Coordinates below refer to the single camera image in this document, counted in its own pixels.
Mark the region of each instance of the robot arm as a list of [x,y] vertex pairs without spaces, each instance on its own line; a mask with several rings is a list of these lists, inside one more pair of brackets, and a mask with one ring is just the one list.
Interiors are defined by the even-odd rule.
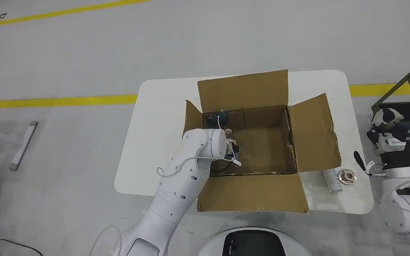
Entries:
[[222,129],[187,131],[182,149],[168,162],[163,173],[159,172],[161,179],[151,205],[123,237],[119,255],[167,255],[175,229],[209,179],[211,162],[223,159],[226,149]]

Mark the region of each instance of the white table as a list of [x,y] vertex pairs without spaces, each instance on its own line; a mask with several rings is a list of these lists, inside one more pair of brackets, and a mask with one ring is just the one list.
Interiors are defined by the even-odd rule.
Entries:
[[[185,123],[185,100],[199,110],[197,81],[219,77],[150,80],[141,85],[126,142],[115,178],[120,193],[153,196],[170,155],[181,146]],[[301,173],[309,208],[316,211],[365,214],[373,208],[368,176],[360,169],[353,151],[364,158],[346,75],[338,70],[289,72],[289,105],[300,103],[325,92],[338,137],[342,167],[357,175],[353,186],[329,194],[322,172]]]

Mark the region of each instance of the black cable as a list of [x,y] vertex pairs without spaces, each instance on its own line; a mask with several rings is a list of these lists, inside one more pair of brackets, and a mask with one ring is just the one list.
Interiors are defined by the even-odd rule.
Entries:
[[13,241],[10,241],[10,240],[7,240],[7,239],[0,239],[0,241],[6,241],[6,242],[9,242],[9,243],[12,243],[12,244],[16,244],[16,245],[19,245],[19,246],[22,246],[22,247],[32,249],[33,251],[37,252],[39,254],[39,256],[43,256],[42,253],[40,253],[38,250],[34,249],[33,247],[30,247],[30,246],[27,246],[27,245],[24,245],[24,244],[19,244],[19,243],[16,243],[16,242],[13,242]]

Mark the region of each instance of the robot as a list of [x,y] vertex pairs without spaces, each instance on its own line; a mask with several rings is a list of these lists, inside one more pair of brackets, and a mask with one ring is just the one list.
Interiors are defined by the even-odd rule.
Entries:
[[[110,255],[168,255],[171,237],[209,179],[212,161],[240,164],[235,158],[225,158],[227,148],[230,148],[228,145],[223,129],[186,131],[182,149],[173,155],[165,169],[157,168],[161,179],[151,205],[140,221],[123,234]],[[227,230],[210,240],[199,256],[251,254],[311,256],[294,238],[259,227]]]
[[379,209],[396,233],[410,233],[410,122],[393,108],[382,108],[367,132],[373,151],[381,157],[382,172],[368,173],[382,181]]

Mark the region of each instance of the box flap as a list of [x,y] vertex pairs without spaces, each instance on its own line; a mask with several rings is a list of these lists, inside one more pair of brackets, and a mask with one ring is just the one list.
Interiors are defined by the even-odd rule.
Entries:
[[299,175],[210,177],[198,197],[198,211],[309,210]]
[[300,172],[341,165],[338,139],[326,94],[289,107],[295,155]]
[[204,113],[288,105],[288,71],[199,81],[198,90]]
[[192,129],[202,129],[202,113],[190,102],[186,100],[185,126],[182,135]]

